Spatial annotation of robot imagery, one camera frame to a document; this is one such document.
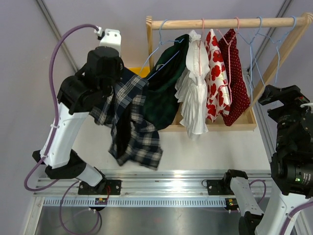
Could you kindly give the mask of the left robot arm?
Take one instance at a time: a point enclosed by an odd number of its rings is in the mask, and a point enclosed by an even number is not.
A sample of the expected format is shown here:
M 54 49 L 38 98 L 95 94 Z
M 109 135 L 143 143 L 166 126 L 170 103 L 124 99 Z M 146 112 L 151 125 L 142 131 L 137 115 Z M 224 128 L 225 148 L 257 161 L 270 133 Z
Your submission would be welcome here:
M 76 178 L 95 192 L 105 188 L 105 175 L 82 160 L 72 146 L 91 110 L 113 93 L 123 69 L 124 63 L 116 49 L 97 47 L 88 53 L 82 68 L 61 83 L 58 115 L 48 140 L 41 150 L 32 154 L 36 162 L 46 165 L 45 173 L 50 179 Z

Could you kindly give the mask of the white red floral skirt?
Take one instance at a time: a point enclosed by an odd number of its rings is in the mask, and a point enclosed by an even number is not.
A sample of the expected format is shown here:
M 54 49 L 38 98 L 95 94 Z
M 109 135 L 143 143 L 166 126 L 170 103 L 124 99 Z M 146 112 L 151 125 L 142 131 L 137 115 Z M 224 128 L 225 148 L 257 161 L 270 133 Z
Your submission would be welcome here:
M 214 30 L 210 30 L 205 39 L 210 71 L 207 83 L 207 119 L 214 122 L 219 115 L 230 112 L 230 94 L 223 56 Z

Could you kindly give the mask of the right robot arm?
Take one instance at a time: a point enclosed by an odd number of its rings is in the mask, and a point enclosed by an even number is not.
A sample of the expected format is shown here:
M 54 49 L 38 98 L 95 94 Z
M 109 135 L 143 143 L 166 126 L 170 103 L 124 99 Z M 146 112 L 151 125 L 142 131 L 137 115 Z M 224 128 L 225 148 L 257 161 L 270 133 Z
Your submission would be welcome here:
M 296 85 L 267 85 L 258 102 L 275 101 L 282 106 L 268 110 L 277 123 L 277 135 L 266 210 L 257 204 L 245 172 L 230 169 L 224 174 L 223 182 L 234 193 L 241 213 L 241 235 L 289 235 L 299 212 L 313 204 L 313 104 Z

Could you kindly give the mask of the dark green plaid skirt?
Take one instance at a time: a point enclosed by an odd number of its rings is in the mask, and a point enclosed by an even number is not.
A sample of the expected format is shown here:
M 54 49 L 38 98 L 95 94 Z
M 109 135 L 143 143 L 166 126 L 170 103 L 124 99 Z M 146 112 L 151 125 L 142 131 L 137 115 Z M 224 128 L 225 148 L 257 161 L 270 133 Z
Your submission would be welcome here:
M 189 35 L 179 36 L 161 54 L 152 71 L 146 76 L 149 86 L 144 103 L 144 117 L 157 130 L 171 125 L 178 112 L 175 85 L 185 71 L 188 48 Z

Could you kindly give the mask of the navy white plaid skirt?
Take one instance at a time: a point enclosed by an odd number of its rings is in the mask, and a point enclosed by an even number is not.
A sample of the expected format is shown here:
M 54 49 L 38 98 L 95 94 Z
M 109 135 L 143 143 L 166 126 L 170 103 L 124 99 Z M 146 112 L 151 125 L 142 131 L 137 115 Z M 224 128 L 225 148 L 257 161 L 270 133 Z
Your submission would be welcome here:
M 163 150 L 158 130 L 144 118 L 148 81 L 124 69 L 113 93 L 92 109 L 97 125 L 111 128 L 109 153 L 122 166 L 128 161 L 157 170 Z

